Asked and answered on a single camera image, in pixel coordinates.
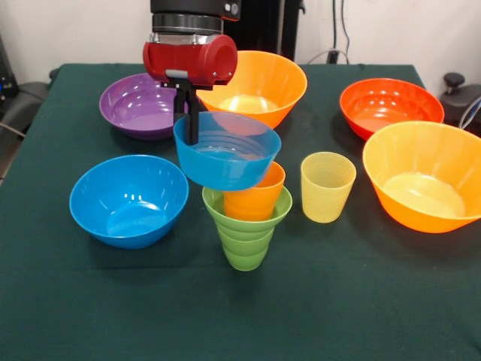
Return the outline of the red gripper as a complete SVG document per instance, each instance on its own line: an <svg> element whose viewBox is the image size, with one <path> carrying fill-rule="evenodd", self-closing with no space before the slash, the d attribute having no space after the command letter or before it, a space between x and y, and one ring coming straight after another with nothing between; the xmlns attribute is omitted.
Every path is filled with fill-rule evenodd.
<svg viewBox="0 0 481 361"><path fill-rule="evenodd" d="M237 48L227 35L163 35L164 42L148 41L143 49L144 67L155 80L169 83L188 80L197 87L226 85L237 68ZM174 119L186 115L186 143L198 143L198 98L195 89L178 86L174 97Z"/></svg>

